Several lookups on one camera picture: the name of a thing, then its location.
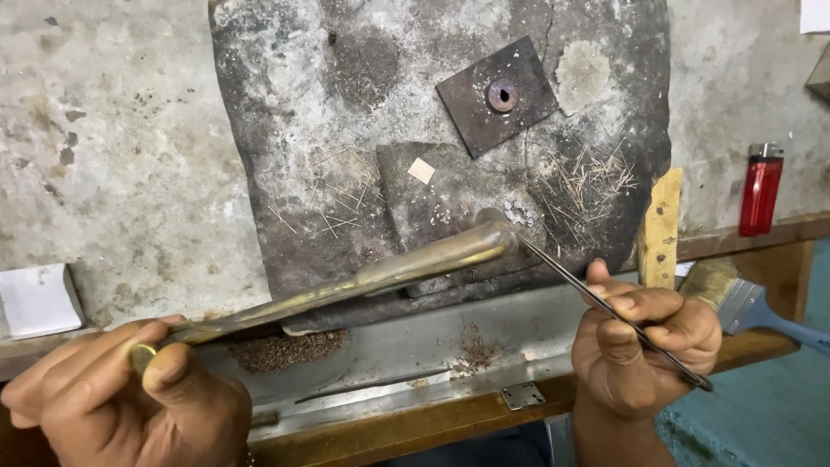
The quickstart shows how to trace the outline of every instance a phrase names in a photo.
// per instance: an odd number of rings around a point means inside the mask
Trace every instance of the hand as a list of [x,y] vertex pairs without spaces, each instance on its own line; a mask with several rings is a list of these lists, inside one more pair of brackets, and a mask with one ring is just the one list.
[[245,459],[251,424],[241,383],[211,376],[178,343],[143,379],[129,366],[134,344],[160,342],[181,320],[77,337],[12,380],[0,401],[17,428],[42,428],[63,467],[232,467]]
[[[643,331],[654,344],[693,371],[705,375],[715,366],[720,324],[702,301],[667,288],[614,281],[602,260],[588,266],[587,282],[622,317],[646,326]],[[596,308],[582,317],[571,361],[582,383],[577,398],[589,396],[625,419],[651,418],[693,389],[665,357],[643,352],[633,327]]]

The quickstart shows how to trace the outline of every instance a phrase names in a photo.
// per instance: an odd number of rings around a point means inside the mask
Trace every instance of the metal tweezers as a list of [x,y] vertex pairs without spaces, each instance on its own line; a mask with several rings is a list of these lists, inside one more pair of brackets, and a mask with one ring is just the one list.
[[620,316],[619,313],[614,311],[614,309],[611,307],[611,305],[608,305],[608,302],[606,302],[599,295],[594,293],[591,289],[588,288],[588,286],[583,284],[582,281],[577,279],[573,274],[569,273],[567,269],[563,268],[559,263],[554,261],[554,259],[551,258],[550,256],[548,256],[547,253],[545,253],[544,251],[540,250],[539,248],[536,248],[535,246],[533,246],[533,244],[530,243],[527,238],[522,237],[519,234],[517,234],[517,236],[519,237],[519,239],[522,241],[522,243],[524,243],[525,246],[530,251],[535,253],[536,256],[541,258],[542,261],[547,263],[548,266],[550,266],[551,268],[554,269],[554,271],[559,273],[566,281],[568,281],[568,283],[570,283],[572,286],[574,286],[585,297],[588,297],[588,299],[591,302],[593,302],[594,306],[596,306],[600,310],[605,311],[612,318],[614,318],[616,320],[619,320],[619,321],[622,321],[622,322],[626,323],[628,326],[633,327],[634,331],[637,332],[637,336],[640,338],[640,343],[643,344],[643,346],[647,347],[648,350],[653,351],[657,354],[660,354],[660,355],[664,356],[666,359],[668,359],[668,361],[674,363],[675,366],[677,366],[677,368],[680,369],[681,376],[683,377],[684,380],[690,382],[691,384],[701,388],[703,391],[706,391],[706,392],[712,392],[712,391],[715,390],[715,386],[712,384],[711,381],[707,380],[703,376],[698,375],[697,373],[690,370],[688,366],[684,365],[682,361],[677,360],[671,353],[669,353],[667,351],[664,351],[660,347],[656,346],[654,344],[654,342],[652,342],[648,339],[648,336],[646,336],[646,333],[643,332],[642,329],[640,329],[639,326],[637,326],[634,323],[628,321],[626,318]]

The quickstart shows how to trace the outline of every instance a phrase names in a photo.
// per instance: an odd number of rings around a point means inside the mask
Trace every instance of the brush bristles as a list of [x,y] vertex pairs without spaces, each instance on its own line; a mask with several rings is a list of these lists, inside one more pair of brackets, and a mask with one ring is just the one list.
[[684,297],[696,297],[717,310],[738,278],[738,269],[728,258],[698,261],[680,287]]

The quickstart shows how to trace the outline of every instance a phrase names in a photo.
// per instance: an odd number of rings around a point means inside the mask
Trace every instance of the red lighter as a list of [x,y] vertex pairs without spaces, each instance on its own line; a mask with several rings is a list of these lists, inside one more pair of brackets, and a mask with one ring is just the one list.
[[740,234],[744,237],[768,234],[773,223],[775,197],[781,180],[784,158],[775,143],[749,147],[744,203],[740,209]]

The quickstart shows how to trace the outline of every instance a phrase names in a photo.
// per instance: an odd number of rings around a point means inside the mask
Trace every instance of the metal plate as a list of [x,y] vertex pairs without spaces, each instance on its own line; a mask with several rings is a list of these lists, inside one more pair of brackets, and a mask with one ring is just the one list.
[[511,410],[544,404],[544,397],[532,382],[507,386],[501,390],[501,396]]
[[558,108],[529,36],[435,88],[473,159]]

